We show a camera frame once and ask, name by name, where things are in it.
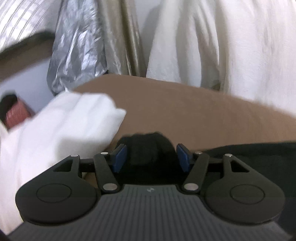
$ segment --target beige fabric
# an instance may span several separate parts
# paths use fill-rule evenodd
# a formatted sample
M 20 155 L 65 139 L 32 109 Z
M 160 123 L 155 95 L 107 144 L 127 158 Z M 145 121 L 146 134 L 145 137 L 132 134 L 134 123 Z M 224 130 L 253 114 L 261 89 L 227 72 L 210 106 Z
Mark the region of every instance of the beige fabric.
M 105 75 L 77 91 L 107 93 L 117 107 L 127 110 L 110 149 L 124 135 L 155 131 L 190 150 L 296 139 L 293 117 L 203 88 Z
M 99 0 L 109 73 L 145 76 L 134 0 Z

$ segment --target white fabric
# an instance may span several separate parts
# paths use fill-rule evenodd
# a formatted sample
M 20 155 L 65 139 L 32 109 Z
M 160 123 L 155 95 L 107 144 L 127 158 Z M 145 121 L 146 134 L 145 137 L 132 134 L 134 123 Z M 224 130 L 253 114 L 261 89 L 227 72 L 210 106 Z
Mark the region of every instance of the white fabric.
M 295 0 L 164 0 L 147 77 L 296 115 Z
M 8 131 L 6 126 L 0 121 L 0 139 L 6 137 L 8 135 Z
M 126 111 L 105 94 L 59 94 L 33 119 L 1 139 L 0 229 L 8 234 L 22 223 L 17 190 L 71 154 L 91 158 L 117 133 Z

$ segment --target silver foil bag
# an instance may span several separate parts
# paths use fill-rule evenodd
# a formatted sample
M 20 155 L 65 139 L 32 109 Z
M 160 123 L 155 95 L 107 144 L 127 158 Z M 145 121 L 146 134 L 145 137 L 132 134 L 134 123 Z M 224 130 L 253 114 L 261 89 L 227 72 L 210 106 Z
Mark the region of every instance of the silver foil bag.
M 59 93 L 106 71 L 97 0 L 64 0 L 47 73 L 48 86 Z

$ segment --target black object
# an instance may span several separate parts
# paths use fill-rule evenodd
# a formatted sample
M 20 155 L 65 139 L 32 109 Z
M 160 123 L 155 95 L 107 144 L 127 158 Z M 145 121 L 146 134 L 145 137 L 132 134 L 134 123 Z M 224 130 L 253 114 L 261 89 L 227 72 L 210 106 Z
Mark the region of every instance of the black object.
M 6 123 L 6 113 L 17 102 L 15 93 L 6 94 L 0 101 L 0 121 Z
M 230 145 L 205 152 L 217 159 L 231 153 L 277 184 L 286 197 L 284 210 L 277 222 L 287 232 L 296 235 L 296 142 Z
M 147 166 L 159 162 L 166 169 L 179 168 L 172 143 L 159 132 L 125 136 L 117 142 L 117 147 L 120 144 L 127 146 L 127 160 L 131 166 Z
M 17 207 L 26 222 L 10 235 L 11 239 L 30 240 L 37 231 L 43 233 L 43 240 L 47 240 L 46 234 L 51 240 L 53 236 L 55 240 L 290 238 L 274 222 L 285 200 L 276 184 L 225 153 L 193 154 L 182 144 L 177 146 L 177 153 L 171 152 L 169 144 L 166 146 L 169 151 L 163 152 L 164 149 L 154 145 L 156 139 L 162 139 L 159 135 L 148 137 L 150 146 L 155 146 L 148 158 L 137 161 L 137 151 L 132 154 L 136 149 L 128 143 L 131 139 L 126 139 L 124 142 L 129 146 L 119 143 L 110 155 L 97 154 L 85 160 L 69 156 L 26 183 L 16 195 Z M 162 161 L 164 153 L 173 157 L 173 161 Z M 170 176 L 165 168 L 170 169 L 175 163 L 179 169 L 172 169 Z M 156 178 L 150 185 L 144 185 L 143 180 L 134 179 L 135 173 L 127 171 L 138 167 L 143 168 L 137 169 L 143 171 L 139 175 L 145 176 L 154 168 L 155 172 L 163 170 L 173 181 L 160 185 L 164 180 Z M 182 178 L 174 178 L 179 170 Z M 81 179 L 81 172 L 95 172 L 99 190 Z M 70 233 L 69 237 L 59 236 L 73 229 L 79 232 L 77 238 Z

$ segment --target logo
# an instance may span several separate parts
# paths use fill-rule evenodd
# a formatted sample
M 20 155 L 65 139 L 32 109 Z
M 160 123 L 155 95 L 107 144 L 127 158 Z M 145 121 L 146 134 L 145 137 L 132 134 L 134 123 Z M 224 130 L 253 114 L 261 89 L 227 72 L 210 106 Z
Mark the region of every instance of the logo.
M 154 189 L 154 188 L 147 188 L 147 191 L 148 191 L 148 192 L 154 192 L 155 189 Z

